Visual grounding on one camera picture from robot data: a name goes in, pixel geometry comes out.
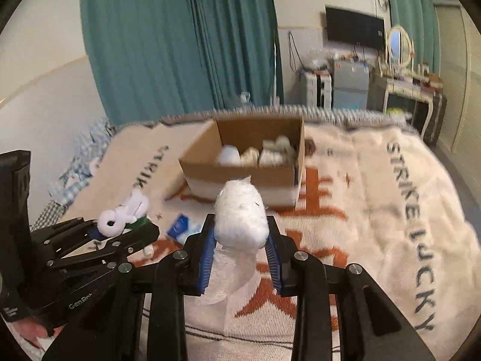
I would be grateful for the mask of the person left hand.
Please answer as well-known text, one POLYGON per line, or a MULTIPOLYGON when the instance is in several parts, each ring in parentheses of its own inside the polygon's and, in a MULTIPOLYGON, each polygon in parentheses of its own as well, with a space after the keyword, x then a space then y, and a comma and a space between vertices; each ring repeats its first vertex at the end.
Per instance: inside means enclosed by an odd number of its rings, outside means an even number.
POLYGON ((21 335, 24 340, 38 349, 46 351, 53 340, 58 337, 64 326, 54 329, 53 334, 49 334, 47 329, 32 318, 25 318, 12 324, 13 329, 21 335))

